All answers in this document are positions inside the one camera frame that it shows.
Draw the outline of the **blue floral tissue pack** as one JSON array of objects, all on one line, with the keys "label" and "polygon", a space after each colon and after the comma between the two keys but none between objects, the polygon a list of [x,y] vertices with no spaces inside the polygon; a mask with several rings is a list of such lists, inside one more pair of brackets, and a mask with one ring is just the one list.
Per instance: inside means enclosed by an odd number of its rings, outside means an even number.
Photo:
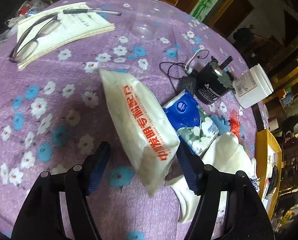
[{"label": "blue floral tissue pack", "polygon": [[195,155],[203,155],[218,135],[213,120],[187,90],[183,90],[163,106],[178,134]]}]

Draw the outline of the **white bag red lettering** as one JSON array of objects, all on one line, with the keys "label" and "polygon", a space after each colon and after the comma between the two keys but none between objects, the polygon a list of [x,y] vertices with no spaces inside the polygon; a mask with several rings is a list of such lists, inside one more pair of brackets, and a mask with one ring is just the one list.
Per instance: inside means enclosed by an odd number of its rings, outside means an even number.
[{"label": "white bag red lettering", "polygon": [[100,70],[122,148],[149,196],[169,173],[180,139],[154,94],[133,75]]}]

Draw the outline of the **yellow cardboard box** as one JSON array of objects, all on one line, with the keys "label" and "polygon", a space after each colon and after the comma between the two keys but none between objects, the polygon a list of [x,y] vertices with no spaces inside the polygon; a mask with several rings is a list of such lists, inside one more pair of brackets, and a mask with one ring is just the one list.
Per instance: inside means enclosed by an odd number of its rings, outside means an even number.
[{"label": "yellow cardboard box", "polygon": [[[264,129],[256,134],[255,146],[256,174],[259,178],[259,197],[267,211],[269,219],[272,218],[276,201],[278,199],[281,169],[282,149],[272,133]],[[269,193],[269,179],[274,175],[274,167],[278,170],[277,184]]]}]

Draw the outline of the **small red wrapper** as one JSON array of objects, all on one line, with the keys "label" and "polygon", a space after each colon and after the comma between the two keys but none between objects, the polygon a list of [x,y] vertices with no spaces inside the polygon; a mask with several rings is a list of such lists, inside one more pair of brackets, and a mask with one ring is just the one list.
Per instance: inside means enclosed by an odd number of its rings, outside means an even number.
[{"label": "small red wrapper", "polygon": [[236,135],[237,138],[239,139],[241,137],[241,131],[240,131],[241,125],[238,119],[237,110],[235,109],[231,110],[229,123],[230,123],[230,132]]}]

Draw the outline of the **purple floral tablecloth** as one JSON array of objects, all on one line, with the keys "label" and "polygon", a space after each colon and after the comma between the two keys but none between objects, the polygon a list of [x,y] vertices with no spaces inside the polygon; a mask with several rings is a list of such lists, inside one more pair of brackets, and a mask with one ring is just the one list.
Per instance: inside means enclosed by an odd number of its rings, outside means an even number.
[{"label": "purple floral tablecloth", "polygon": [[149,197],[125,155],[108,112],[98,70],[129,73],[160,103],[174,96],[163,74],[169,62],[224,61],[240,76],[248,69],[220,34],[187,13],[157,0],[61,0],[108,16],[114,31],[66,44],[19,70],[9,61],[12,37],[0,50],[0,231],[10,236],[20,208],[38,175],[59,173],[84,161],[100,142],[112,153],[99,189],[88,198],[103,239],[183,239],[189,225],[178,222],[174,191],[161,187]]}]

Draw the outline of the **white plastic jar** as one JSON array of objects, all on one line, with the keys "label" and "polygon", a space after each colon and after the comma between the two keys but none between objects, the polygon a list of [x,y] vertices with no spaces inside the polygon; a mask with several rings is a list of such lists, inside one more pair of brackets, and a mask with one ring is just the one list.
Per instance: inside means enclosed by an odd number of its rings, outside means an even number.
[{"label": "white plastic jar", "polygon": [[273,86],[260,64],[253,66],[234,80],[233,87],[236,100],[245,109],[274,92]]}]

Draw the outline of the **black cylindrical motor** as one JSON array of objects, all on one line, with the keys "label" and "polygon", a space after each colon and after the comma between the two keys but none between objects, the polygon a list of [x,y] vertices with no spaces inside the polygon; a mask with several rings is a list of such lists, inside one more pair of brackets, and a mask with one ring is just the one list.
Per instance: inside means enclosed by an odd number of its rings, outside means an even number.
[{"label": "black cylindrical motor", "polygon": [[211,61],[197,74],[195,95],[206,105],[211,105],[229,91],[235,93],[234,76],[225,71],[225,67],[233,61],[229,56],[222,64],[212,56]]}]

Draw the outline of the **black eyeglasses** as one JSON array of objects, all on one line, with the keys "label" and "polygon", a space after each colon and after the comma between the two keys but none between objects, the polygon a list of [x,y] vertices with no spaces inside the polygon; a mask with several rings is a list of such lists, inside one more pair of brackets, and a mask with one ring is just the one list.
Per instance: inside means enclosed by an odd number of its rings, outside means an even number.
[{"label": "black eyeglasses", "polygon": [[[42,24],[40,29],[36,32],[35,36],[27,40],[28,35],[33,29]],[[43,16],[38,19],[32,26],[30,26],[19,38],[15,47],[9,55],[9,61],[12,63],[22,63],[29,58],[35,50],[38,48],[38,39],[45,37],[55,31],[61,25],[61,21],[58,19],[58,13],[52,13],[50,15]]]}]

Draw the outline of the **lined notepad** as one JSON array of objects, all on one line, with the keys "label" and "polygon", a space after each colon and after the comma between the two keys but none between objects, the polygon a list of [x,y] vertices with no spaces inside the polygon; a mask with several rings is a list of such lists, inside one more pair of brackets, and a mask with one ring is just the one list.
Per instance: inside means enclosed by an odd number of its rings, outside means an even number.
[{"label": "lined notepad", "polygon": [[[26,31],[30,26],[32,26],[38,19],[42,18],[43,16],[57,12],[58,19],[61,21],[61,25],[51,34],[38,39],[38,48],[24,62],[17,63],[18,69],[24,69],[32,61],[35,61],[39,57],[70,42],[74,42],[82,38],[94,36],[97,34],[103,34],[115,29],[115,25],[113,23],[110,23],[105,18],[103,18],[101,14],[97,14],[95,12],[81,14],[63,13],[63,10],[80,8],[91,9],[85,2],[73,3],[45,10],[24,20],[21,20],[17,26],[17,42],[19,41],[19,38],[24,33],[24,31]],[[34,37],[41,26],[42,24],[36,26],[28,35],[25,42]]]}]

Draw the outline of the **black pen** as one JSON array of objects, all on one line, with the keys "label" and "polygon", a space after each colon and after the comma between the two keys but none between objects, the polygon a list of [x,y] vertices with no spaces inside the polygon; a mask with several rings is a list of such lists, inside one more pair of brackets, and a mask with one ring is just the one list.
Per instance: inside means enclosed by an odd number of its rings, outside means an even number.
[{"label": "black pen", "polygon": [[118,11],[96,10],[96,9],[87,9],[87,8],[63,10],[64,14],[81,14],[81,13],[88,13],[88,12],[95,12],[97,14],[108,14],[108,15],[115,15],[115,16],[122,15],[122,12],[118,12]]}]

